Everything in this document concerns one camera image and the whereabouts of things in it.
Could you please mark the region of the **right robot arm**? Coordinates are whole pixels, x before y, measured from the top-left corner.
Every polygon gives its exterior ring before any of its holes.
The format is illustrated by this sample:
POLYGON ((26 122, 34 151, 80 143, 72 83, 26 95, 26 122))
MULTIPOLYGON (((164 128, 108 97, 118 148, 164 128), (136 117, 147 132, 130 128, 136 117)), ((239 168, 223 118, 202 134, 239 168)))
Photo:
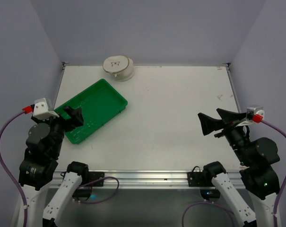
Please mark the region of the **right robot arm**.
POLYGON ((269 138, 250 141, 249 125, 259 123, 265 116, 263 107, 252 106, 244 113, 217 109, 220 119, 198 114, 203 135, 214 131, 216 138, 225 137, 244 169, 241 180, 249 192, 253 207, 247 205, 234 188, 229 176, 218 161, 203 167, 202 175, 213 184, 231 208, 241 227, 279 227, 281 219, 275 205, 280 192, 279 179, 272 164, 280 161, 276 143, 269 138))

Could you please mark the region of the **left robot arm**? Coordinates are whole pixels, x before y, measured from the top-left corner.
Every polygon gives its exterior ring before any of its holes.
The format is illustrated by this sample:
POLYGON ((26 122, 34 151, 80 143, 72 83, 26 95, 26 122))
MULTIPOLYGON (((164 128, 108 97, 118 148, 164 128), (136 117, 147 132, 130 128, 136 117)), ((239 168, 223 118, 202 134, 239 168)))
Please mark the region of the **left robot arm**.
POLYGON ((28 132, 24 160, 19 167, 18 188, 22 206, 19 227, 54 227, 74 191, 88 182, 88 165, 71 162, 51 202, 45 205, 54 172, 58 166, 64 135, 84 125, 81 108, 65 106, 69 118, 50 111, 43 104, 30 107, 35 122, 28 132))

